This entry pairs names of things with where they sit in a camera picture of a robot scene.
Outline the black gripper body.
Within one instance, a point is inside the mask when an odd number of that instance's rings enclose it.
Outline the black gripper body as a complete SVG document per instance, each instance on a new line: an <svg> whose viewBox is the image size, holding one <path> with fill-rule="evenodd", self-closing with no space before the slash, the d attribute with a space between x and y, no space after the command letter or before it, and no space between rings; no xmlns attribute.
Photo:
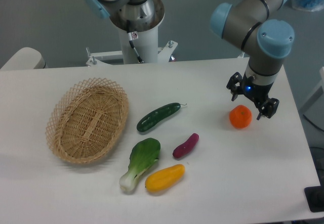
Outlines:
<svg viewBox="0 0 324 224"><path fill-rule="evenodd" d="M268 85L257 85L251 78L244 78L240 84L243 94L256 106L261 108L268 100L268 94L273 83Z"/></svg>

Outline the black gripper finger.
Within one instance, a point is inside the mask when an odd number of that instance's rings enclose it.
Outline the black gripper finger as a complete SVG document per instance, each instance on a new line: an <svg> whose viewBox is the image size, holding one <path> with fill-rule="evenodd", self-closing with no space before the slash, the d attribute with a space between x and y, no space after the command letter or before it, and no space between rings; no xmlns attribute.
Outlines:
<svg viewBox="0 0 324 224"><path fill-rule="evenodd" d="M277 111L279 106L279 100L276 98L267 98L263 103L258 103L256 105L259 114L257 120L261 117L271 118Z"/></svg>
<svg viewBox="0 0 324 224"><path fill-rule="evenodd" d="M243 77L241 76L241 74L239 72L236 72L230 77L230 79L227 83L226 88L228 90L230 90L230 92L231 92L231 95L232 95L231 100L232 101L236 100L238 95L243 94L243 90L241 87L242 79L243 79Z"/></svg>

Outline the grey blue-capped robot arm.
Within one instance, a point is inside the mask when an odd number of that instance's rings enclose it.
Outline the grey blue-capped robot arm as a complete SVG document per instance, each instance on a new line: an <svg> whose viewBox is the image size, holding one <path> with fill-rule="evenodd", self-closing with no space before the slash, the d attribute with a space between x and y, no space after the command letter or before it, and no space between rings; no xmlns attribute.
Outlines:
<svg viewBox="0 0 324 224"><path fill-rule="evenodd" d="M289 55L295 33L285 21L270 19L287 0L242 0L222 3L213 11L210 29L250 58L244 74L230 77L227 88L233 99L244 95L261 117L272 117L279 101L269 91ZM125 64L167 62L167 49L158 49L158 27L165 10L161 0L85 0L99 18L108 18L118 29Z"/></svg>

